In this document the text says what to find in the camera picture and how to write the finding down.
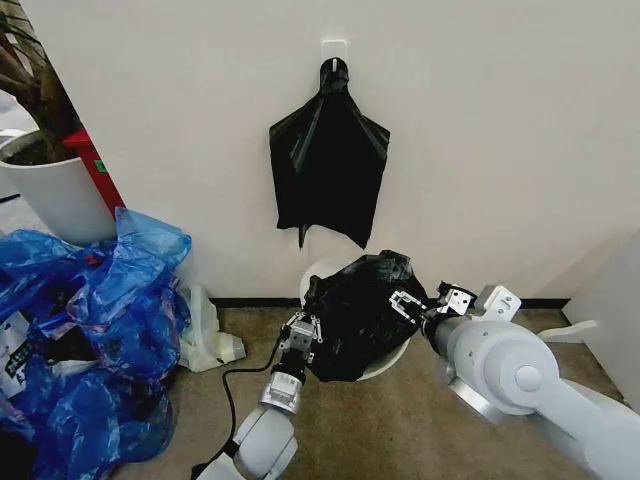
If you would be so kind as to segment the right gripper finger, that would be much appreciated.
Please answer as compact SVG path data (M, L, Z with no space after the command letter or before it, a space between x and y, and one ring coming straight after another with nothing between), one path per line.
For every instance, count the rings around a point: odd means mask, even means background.
M423 314L425 313L425 309L418 308L407 308L407 309L394 309L393 308L393 297L389 299L391 308L400 314L404 319L406 319L412 325L420 325L423 320Z
M393 308L394 309L407 309L407 308L426 309L426 305L420 300L413 297L408 292L396 290L393 293Z

